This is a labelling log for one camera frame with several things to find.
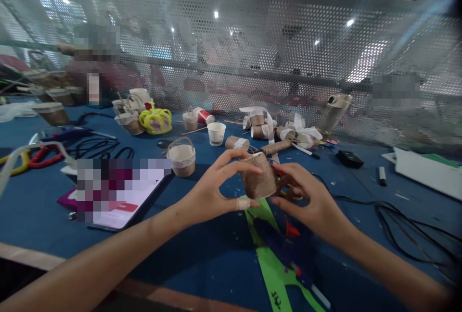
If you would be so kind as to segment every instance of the hand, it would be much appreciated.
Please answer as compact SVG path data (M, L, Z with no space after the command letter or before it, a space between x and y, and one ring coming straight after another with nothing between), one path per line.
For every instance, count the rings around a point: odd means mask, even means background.
M358 230L339 209L326 187L297 163L273 164L272 167L276 172L285 174L278 182L276 195L287 184L294 187L287 193L290 200L272 197L270 201L303 222L331 245L340 249L347 245ZM291 203L294 195L309 199L309 205L299 207Z
M219 187L236 173L262 173L260 168L250 163L241 161L229 163L231 159L249 157L251 154L244 150L226 150L207 169L194 188L178 202L184 217L187 218L185 220L187 226L208 221L227 212L260 207L257 201L249 198L225 198L219 190Z

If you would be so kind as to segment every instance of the red paper cup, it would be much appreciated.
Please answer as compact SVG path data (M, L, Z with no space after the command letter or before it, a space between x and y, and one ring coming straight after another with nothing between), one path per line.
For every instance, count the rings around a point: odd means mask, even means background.
M208 125L215 122L215 117L202 108L195 108L194 112L197 114L197 120L202 124Z

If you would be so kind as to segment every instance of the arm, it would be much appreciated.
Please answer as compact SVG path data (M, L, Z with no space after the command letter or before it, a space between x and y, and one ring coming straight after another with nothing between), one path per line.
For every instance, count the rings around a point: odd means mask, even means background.
M258 207L254 200L226 199L218 190L237 172L261 173L243 150L228 150L178 203L156 216L90 247L17 292L2 304L4 311L91 311L139 263L183 229L226 212Z
M309 199L298 207L274 197L271 202L299 219L315 234L356 260L407 308L415 312L441 311L450 293L438 282L361 233L342 213L324 185L296 163L273 165L286 174L278 188L291 184L288 195Z

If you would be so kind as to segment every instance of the blue tablecloth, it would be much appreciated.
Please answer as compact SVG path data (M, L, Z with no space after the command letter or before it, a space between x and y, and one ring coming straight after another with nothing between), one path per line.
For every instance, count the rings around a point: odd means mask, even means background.
M89 111L94 109L67 108L71 119L77 119ZM112 109L98 111L113 114ZM131 137L109 118L92 116L87 118L87 122L84 126L116 136L121 143L119 148L133 147L135 159L160 158L163 150L157 147L157 141L161 138L173 140L184 132L181 124L174 123L174 129L162 136L144 133ZM226 123L226 126L225 138L229 135L242 136L241 126L229 123ZM2 123L0 146L19 147L26 144L35 132L49 128L40 117L18 118ZM213 148L209 145L206 130L190 134L189 138L197 151L194 174L188 178L175 176L167 179L151 197L149 207L139 215L139 219L151 217L181 199L225 150L224 146ZM246 138L258 148L265 144L264 141L252 140L248 134ZM334 156L337 149L355 152L365 161L364 166L358 170L342 166ZM389 149L340 142L334 150L319 149L319 161L294 148L280 152L280 159L281 163L298 162L312 173L322 176L334 194L362 201L385 200L400 208L409 217L458 234L461 203L396 174L394 165L380 156L386 152L389 152ZM111 236L111 233L106 231L90 230L84 223L69 221L68 210L56 203L58 197L73 188L71 181L59 172L63 166L64 163L61 162L44 169L32 169L10 179L0 199L0 242L70 258ZM376 182L379 166L386 168L388 187L381 187ZM227 197L243 195L244 188L240 177L235 176L228 180L221 191ZM409 200L399 198L396 194ZM339 202L339 205L359 230L402 256L392 248L373 206L345 202ZM280 210L273 208L273 212L276 218L282 217ZM415 256L422 257L422 253L410 243L400 229L393 222L390 223L400 245ZM453 246L447 238L433 232L431 234L447 246ZM417 239L433 259L447 261L435 247L422 238ZM315 285L330 300L334 310L404 310L383 287L343 253L320 239L315 240L315 245ZM434 279L447 283L433 265L408 261ZM130 277L250 309L271 310L254 245L242 212L226 214L185 230L141 263ZM294 311L310 311L297 288L289 287L288 292Z

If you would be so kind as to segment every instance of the wooden table edge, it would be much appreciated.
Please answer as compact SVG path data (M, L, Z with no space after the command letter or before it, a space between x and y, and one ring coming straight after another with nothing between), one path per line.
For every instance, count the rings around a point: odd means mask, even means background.
M3 242L0 242L0 257L44 271L50 271L66 260L43 252L8 245ZM168 288L138 282L130 278L125 278L115 287L115 290L137 298L162 303L187 311L253 312L253 310L231 305L226 302L204 299Z

